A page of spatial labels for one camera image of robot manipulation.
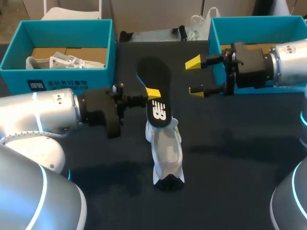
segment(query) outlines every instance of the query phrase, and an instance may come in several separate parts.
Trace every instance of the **shoe box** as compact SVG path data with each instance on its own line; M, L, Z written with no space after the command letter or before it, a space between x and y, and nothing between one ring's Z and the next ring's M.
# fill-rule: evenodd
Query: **shoe box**
M29 56L50 58L56 52L97 61L104 69L25 69ZM113 85L116 38L112 20L21 21L0 65L12 95L71 88L84 90ZM33 83L40 87L33 88Z
M307 38L307 24L301 16L252 16L212 18L208 50L209 54L221 54L234 42L244 42L246 49L259 49L269 53L272 46ZM222 63L213 66L217 84L226 80ZM261 89L235 88L238 94L304 92L306 84L289 87L266 87Z

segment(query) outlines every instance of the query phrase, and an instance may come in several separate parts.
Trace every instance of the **black insole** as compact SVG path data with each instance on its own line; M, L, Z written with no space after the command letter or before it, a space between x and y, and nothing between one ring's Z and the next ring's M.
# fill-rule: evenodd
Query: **black insole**
M137 76L146 88L159 90L161 97L147 102L147 119L153 127L165 127L172 120L170 86L172 72L157 57L144 57L137 65Z

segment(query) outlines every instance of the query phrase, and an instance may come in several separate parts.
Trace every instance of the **black tablecloth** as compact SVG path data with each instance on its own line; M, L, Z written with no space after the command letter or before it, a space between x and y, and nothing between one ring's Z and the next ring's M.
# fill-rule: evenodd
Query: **black tablecloth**
M86 229L273 229L271 195L306 154L297 137L303 95L190 96L190 85L213 83L210 69L184 70L185 61L206 46L118 44L116 76L126 92L139 90L140 57L160 57L173 72L172 107L186 183L176 192L154 188L145 109L127 110L118 139L107 139L102 127L83 127L59 142L87 200Z

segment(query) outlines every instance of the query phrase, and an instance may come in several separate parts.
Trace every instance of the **teal box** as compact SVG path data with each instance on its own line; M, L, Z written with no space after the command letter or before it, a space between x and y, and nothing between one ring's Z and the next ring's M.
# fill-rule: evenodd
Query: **teal box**
M105 69L25 69L34 47L107 48ZM21 21L0 65L13 95L72 88L75 94L113 85L116 38L112 20ZM51 82L66 82L55 86ZM30 84L38 84L33 89Z
M270 44L294 42L307 38L307 23L301 16L253 16L213 18L209 31L209 54L221 54L221 45L234 42L246 44ZM222 63L213 67L217 84L226 80ZM285 93L304 92L306 84L292 87L262 89L235 89L235 93Z

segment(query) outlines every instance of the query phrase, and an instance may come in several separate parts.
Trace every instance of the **white sneaker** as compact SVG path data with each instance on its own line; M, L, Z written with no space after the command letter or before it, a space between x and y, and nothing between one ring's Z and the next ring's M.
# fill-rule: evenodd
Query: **white sneaker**
M47 59L28 57L25 61L25 69L95 69L105 67L105 64L100 62L84 61L59 52Z
M175 190L184 184L181 136L178 121L172 118L164 128L155 128L147 121L146 139L152 144L153 184L160 189Z

